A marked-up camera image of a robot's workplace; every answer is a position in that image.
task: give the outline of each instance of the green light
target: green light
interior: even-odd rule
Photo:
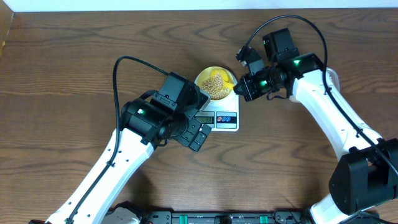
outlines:
[[[294,62],[294,64],[297,66],[297,65],[299,65],[299,63],[300,63],[300,60],[294,60],[293,62]]]

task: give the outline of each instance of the wooden table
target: wooden table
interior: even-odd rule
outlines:
[[[0,59],[0,223],[45,220],[74,192],[115,128],[111,72],[133,55],[194,80],[235,59],[251,33],[281,14],[299,14],[321,29],[342,94],[370,127],[398,137],[398,10],[251,10],[18,13]],[[301,53],[322,56],[316,33],[284,19]],[[123,105],[164,76],[137,63],[119,67]],[[263,211],[307,208],[328,193],[337,160],[300,104],[241,98],[240,129],[212,133],[199,153],[171,142],[133,175],[115,203],[143,208]],[[377,207],[398,222],[398,200]]]

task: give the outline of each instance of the nuts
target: nuts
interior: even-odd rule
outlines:
[[[213,79],[208,78],[201,83],[201,88],[208,92],[212,100],[220,100],[225,98],[228,93],[228,88],[223,88],[224,81],[220,74],[216,74]]]

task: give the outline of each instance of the yellow spoon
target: yellow spoon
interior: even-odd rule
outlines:
[[[223,79],[223,83],[224,83],[223,88],[229,88],[230,90],[234,90],[234,85],[232,83],[228,82],[229,81],[228,75],[226,74],[226,72],[223,69],[213,70],[210,75],[211,79],[213,79],[213,77],[217,74],[221,75],[221,77]]]

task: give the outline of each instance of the white wall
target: white wall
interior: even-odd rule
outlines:
[[[4,0],[14,12],[398,7],[398,0]]]

